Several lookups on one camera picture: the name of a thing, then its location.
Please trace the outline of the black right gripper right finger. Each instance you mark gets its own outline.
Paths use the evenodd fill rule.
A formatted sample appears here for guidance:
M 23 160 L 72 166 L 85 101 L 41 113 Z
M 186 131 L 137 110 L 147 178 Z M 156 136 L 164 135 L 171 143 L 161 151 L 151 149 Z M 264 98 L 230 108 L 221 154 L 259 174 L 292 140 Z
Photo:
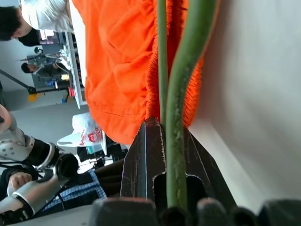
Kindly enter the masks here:
M 236 207 L 236 202 L 209 152 L 184 129 L 188 207 L 195 208 L 202 198 L 214 198 L 225 208 Z

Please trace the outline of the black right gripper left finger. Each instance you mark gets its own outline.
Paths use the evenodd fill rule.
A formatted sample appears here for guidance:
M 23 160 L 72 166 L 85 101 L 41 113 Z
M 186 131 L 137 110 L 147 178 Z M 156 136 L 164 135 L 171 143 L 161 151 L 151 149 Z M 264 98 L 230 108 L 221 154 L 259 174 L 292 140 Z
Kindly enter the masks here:
M 155 200 L 154 180 L 166 172 L 165 141 L 157 118 L 142 122 L 125 158 L 120 195 Z

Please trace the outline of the green clothes hanger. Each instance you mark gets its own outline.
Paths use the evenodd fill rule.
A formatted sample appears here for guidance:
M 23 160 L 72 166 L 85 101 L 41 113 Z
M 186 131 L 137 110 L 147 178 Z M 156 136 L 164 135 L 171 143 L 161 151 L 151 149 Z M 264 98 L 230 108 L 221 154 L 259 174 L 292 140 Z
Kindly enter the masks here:
M 187 210 L 183 112 L 189 80 L 209 41 L 220 0 L 190 0 L 183 36 L 167 68 L 166 0 L 158 0 L 158 91 L 166 140 L 166 199 Z

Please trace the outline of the orange shorts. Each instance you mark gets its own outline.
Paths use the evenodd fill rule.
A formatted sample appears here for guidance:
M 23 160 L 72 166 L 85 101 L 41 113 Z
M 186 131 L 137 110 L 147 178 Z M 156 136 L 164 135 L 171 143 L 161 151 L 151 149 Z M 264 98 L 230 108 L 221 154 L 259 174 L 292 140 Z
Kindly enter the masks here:
M 129 145 L 159 117 L 158 0 L 72 0 L 85 25 L 85 95 L 96 123 Z

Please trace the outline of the person's bare hand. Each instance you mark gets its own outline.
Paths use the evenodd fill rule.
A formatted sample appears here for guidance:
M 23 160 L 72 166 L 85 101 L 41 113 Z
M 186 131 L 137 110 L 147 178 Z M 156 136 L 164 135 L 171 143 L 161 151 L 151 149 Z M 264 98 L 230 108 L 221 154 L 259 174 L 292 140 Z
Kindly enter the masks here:
M 23 185 L 27 184 L 28 182 L 32 181 L 32 176 L 30 174 L 24 172 L 17 172 L 10 176 L 8 187 L 12 188 L 13 191 L 16 191 Z

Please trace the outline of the white plastic bag red print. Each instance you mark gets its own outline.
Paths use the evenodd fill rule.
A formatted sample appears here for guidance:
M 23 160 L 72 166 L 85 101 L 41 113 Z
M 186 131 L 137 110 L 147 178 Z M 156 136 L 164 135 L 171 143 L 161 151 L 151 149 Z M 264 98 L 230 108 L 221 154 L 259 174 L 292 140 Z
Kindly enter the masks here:
M 77 114 L 72 117 L 73 132 L 57 141 L 58 146 L 87 147 L 101 145 L 103 132 L 90 113 Z

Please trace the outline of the person in blue plaid shirt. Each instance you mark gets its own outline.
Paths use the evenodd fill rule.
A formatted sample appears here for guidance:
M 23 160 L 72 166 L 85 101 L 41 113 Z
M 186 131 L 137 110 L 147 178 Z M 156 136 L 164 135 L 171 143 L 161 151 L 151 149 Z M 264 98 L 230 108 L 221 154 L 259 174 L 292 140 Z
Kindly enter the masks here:
M 89 170 L 80 174 L 68 183 L 67 188 L 60 193 L 61 198 L 55 198 L 43 212 L 60 212 L 76 207 L 92 204 L 96 199 L 107 198 L 104 186 L 99 181 L 99 172 Z

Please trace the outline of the white long table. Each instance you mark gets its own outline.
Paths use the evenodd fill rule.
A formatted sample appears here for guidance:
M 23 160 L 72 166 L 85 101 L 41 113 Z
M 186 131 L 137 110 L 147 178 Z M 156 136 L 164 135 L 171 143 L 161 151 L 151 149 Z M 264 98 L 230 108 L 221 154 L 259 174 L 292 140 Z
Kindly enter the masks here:
M 70 32 L 65 32 L 65 46 L 66 46 L 66 52 L 67 52 L 67 59 L 69 61 L 69 65 L 71 67 L 71 73 L 72 73 L 72 84 L 73 84 L 73 90 L 74 90 L 74 97 L 77 103 L 78 108 L 80 109 L 81 106 L 86 105 L 87 102 L 84 99 L 82 93 L 84 91 L 84 86 L 81 83 L 79 79 L 79 71 L 78 71 L 78 65 L 76 61 L 76 50 L 73 45 L 73 39 Z

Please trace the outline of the black tripod stand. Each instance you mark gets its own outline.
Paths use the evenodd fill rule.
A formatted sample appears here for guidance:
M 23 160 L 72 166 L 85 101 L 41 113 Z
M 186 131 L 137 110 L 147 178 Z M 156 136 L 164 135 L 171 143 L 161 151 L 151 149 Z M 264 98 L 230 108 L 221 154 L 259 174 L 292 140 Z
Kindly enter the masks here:
M 53 88 L 53 89 L 36 90 L 35 87 L 26 85 L 25 83 L 21 82 L 20 80 L 16 79 L 15 77 L 11 76 L 10 74 L 6 73 L 5 71 L 3 71 L 1 69 L 0 69 L 0 74 L 5 76 L 6 78 L 12 80 L 13 82 L 19 84 L 20 86 L 26 88 L 29 95 L 53 92 L 53 91 L 61 91 L 61 90 L 65 90 L 67 93 L 69 93 L 68 88 Z

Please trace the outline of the seated person in dark top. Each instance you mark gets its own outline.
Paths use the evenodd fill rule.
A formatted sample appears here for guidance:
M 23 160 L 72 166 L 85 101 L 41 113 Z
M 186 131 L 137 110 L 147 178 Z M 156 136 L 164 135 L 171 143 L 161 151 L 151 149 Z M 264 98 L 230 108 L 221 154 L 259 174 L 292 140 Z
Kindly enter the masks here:
M 57 67 L 55 64 L 50 63 L 46 65 L 35 65 L 23 63 L 21 69 L 24 73 L 33 73 L 39 77 L 45 78 L 60 78 L 63 74 L 69 74 L 66 70 Z

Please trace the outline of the person in white shirt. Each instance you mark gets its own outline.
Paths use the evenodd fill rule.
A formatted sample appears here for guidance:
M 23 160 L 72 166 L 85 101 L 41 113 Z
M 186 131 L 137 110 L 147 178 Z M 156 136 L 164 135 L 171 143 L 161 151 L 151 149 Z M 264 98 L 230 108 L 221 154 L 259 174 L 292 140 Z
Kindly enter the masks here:
M 19 0 L 0 6 L 0 41 L 21 38 L 31 30 L 73 32 L 70 0 Z

